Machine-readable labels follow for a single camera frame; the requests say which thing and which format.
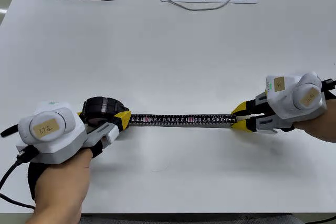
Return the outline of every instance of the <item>cable connector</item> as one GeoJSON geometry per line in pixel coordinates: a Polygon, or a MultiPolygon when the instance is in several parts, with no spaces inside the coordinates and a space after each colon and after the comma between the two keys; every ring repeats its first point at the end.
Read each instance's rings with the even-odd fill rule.
{"type": "Polygon", "coordinates": [[[30,162],[34,157],[39,154],[39,151],[33,145],[28,145],[17,154],[16,159],[20,164],[30,162]]]}

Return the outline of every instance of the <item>black cable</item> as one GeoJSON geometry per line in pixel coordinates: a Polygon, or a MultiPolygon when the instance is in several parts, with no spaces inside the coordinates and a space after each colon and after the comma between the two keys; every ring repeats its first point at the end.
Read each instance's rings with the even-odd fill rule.
{"type": "Polygon", "coordinates": [[[18,167],[21,164],[21,161],[17,160],[15,163],[8,169],[8,171],[5,173],[5,175],[0,180],[0,190],[4,186],[6,180],[10,176],[10,174],[15,170],[16,167],[18,167]]]}
{"type": "Polygon", "coordinates": [[[312,222],[306,222],[306,224],[319,224],[319,223],[326,223],[332,220],[336,220],[336,215],[329,218],[329,219],[325,219],[325,220],[317,220],[317,221],[312,221],[312,222]]]}
{"type": "Polygon", "coordinates": [[[27,204],[21,203],[19,201],[15,201],[15,200],[7,197],[6,195],[4,195],[2,193],[0,193],[0,198],[3,199],[3,200],[5,200],[5,201],[7,201],[8,203],[11,203],[13,205],[17,205],[19,207],[26,207],[26,208],[30,208],[30,209],[35,209],[35,207],[32,206],[32,205],[27,205],[27,204]]]}
{"type": "MultiPolygon", "coordinates": [[[[34,157],[36,157],[38,155],[38,153],[39,153],[38,149],[35,148],[32,145],[28,145],[26,148],[24,148],[22,151],[20,151],[19,154],[16,156],[17,161],[15,161],[15,163],[8,169],[8,171],[5,173],[5,175],[0,180],[0,190],[2,189],[6,180],[8,179],[10,174],[15,170],[16,167],[18,167],[22,163],[28,163],[34,157]]],[[[17,205],[17,206],[26,207],[26,208],[30,208],[30,209],[35,209],[34,206],[15,201],[15,200],[13,200],[13,199],[11,199],[11,198],[9,198],[6,195],[1,194],[1,193],[0,193],[0,198],[7,201],[8,203],[11,203],[11,204],[14,204],[14,205],[17,205]]]]}

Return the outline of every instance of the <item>black wire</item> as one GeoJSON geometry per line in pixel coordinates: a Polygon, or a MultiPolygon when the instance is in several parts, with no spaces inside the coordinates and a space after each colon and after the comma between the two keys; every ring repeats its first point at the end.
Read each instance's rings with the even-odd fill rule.
{"type": "Polygon", "coordinates": [[[306,224],[319,224],[319,223],[326,223],[332,220],[336,220],[336,215],[329,218],[329,219],[325,219],[325,220],[317,220],[317,221],[312,221],[312,222],[306,222],[306,224]]]}
{"type": "Polygon", "coordinates": [[[5,201],[7,201],[7,202],[9,202],[9,203],[11,203],[11,204],[13,204],[13,205],[17,205],[17,206],[20,206],[20,207],[26,207],[26,208],[30,208],[30,209],[35,209],[35,207],[32,206],[32,205],[27,205],[27,204],[23,204],[23,203],[21,203],[19,201],[15,201],[15,200],[7,197],[6,195],[4,195],[2,193],[0,193],[0,198],[3,199],[3,200],[5,200],[5,201]]]}
{"type": "Polygon", "coordinates": [[[10,174],[15,170],[16,167],[18,167],[21,164],[19,160],[15,161],[15,163],[8,169],[8,171],[5,173],[5,175],[0,180],[0,190],[4,186],[6,180],[10,176],[10,174]]]}
{"type": "MultiPolygon", "coordinates": [[[[8,171],[5,173],[5,175],[2,177],[2,179],[0,180],[0,190],[1,188],[4,186],[6,180],[8,179],[8,177],[10,176],[10,174],[15,170],[16,167],[18,167],[20,164],[22,164],[21,161],[17,160],[15,161],[15,163],[8,169],[8,171]]],[[[15,200],[12,200],[11,198],[7,197],[6,195],[4,194],[0,194],[0,198],[11,203],[11,204],[14,204],[14,205],[17,205],[17,206],[20,206],[20,207],[26,207],[26,208],[30,208],[30,209],[35,209],[34,206],[31,206],[31,205],[27,205],[27,204],[23,204],[21,202],[18,202],[18,201],[15,201],[15,200]]]]}

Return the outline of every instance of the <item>black strap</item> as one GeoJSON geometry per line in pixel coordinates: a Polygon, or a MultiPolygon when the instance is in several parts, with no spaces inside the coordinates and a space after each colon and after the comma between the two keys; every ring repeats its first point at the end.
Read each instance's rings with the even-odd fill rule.
{"type": "MultiPolygon", "coordinates": [[[[93,153],[93,158],[97,157],[103,152],[103,143],[99,141],[95,146],[89,148],[93,153]]],[[[28,168],[28,184],[30,189],[31,198],[35,200],[35,187],[38,178],[42,173],[51,165],[41,163],[30,163],[28,168]]]]}
{"type": "Polygon", "coordinates": [[[1,137],[7,137],[7,136],[12,135],[16,132],[18,132],[17,124],[15,124],[12,127],[9,127],[8,129],[4,130],[2,133],[0,133],[0,135],[1,135],[1,137]]]}

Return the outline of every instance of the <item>measuring tape blade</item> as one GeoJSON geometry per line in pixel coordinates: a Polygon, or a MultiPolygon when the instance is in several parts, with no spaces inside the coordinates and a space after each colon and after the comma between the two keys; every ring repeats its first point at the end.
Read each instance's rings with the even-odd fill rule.
{"type": "Polygon", "coordinates": [[[133,114],[129,126],[229,128],[237,117],[229,114],[153,115],[133,114]]]}

